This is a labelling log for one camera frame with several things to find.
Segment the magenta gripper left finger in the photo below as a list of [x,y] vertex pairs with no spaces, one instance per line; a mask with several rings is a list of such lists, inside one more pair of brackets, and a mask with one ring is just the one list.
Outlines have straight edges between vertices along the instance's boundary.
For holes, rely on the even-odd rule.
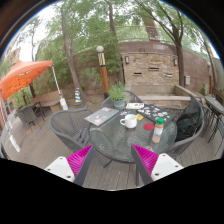
[[89,145],[68,157],[58,157],[45,171],[82,186],[94,153],[94,147]]

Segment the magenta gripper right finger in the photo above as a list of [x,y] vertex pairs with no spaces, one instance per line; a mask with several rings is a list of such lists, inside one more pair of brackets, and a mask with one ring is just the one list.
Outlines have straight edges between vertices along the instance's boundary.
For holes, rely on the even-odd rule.
[[168,154],[156,154],[136,144],[131,146],[131,154],[145,185],[183,169]]

